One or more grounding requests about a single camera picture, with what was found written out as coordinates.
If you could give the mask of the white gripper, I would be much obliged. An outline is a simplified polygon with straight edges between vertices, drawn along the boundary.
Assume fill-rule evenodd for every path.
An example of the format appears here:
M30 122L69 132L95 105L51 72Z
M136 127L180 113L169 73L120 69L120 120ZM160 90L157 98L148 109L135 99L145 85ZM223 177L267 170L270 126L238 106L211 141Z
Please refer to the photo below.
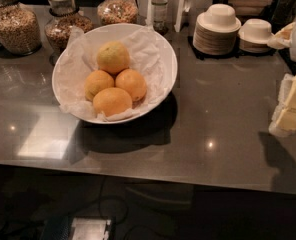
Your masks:
M296 21L273 34L267 45L276 50L290 47L291 60L296 62ZM286 74L281 81L278 105L273 113L269 132L277 137L287 137L296 132L296 75Z

